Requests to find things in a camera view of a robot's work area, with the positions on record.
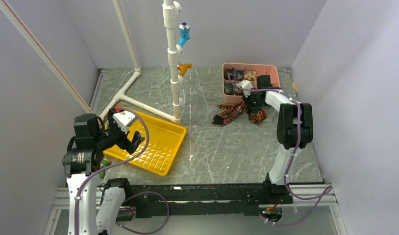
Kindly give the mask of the multicolour patterned necktie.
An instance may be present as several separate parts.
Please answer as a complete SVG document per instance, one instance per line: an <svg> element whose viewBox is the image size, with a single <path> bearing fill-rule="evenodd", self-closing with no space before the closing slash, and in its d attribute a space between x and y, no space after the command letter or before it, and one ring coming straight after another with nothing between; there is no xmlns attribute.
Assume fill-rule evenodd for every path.
<svg viewBox="0 0 399 235"><path fill-rule="evenodd" d="M248 106L244 102L235 104L218 104L217 107L223 111L212 117L212 125L218 127L228 125L237 119L242 113L247 113L249 121L256 125L261 124L267 118L267 112L264 109L253 112L248 109Z"/></svg>

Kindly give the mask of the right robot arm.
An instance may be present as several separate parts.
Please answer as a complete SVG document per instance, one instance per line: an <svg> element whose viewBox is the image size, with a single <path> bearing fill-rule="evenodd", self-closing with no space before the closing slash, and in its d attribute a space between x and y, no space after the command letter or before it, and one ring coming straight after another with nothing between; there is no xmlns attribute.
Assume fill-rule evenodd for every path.
<svg viewBox="0 0 399 235"><path fill-rule="evenodd" d="M270 185L262 189L264 201L274 203L281 196L278 187L291 193L289 171L295 158L313 139L312 106L294 100L278 87L256 89L248 80L241 81L239 87L243 90L244 102L252 111L267 104L278 112L276 138L279 148L268 174Z"/></svg>

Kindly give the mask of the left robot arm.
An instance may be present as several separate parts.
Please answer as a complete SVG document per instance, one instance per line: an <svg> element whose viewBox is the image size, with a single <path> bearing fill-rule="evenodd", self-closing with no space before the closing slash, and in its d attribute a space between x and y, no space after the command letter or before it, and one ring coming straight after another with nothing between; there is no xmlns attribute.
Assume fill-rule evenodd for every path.
<svg viewBox="0 0 399 235"><path fill-rule="evenodd" d="M140 117L130 111L113 111L107 123L95 114L83 114L74 120L75 135L70 139L62 164L69 189L70 235L110 235L120 207L129 204L133 193L125 178L108 180L103 187L100 208L96 208L97 188L103 152L117 146L129 154L144 141L129 128Z"/></svg>

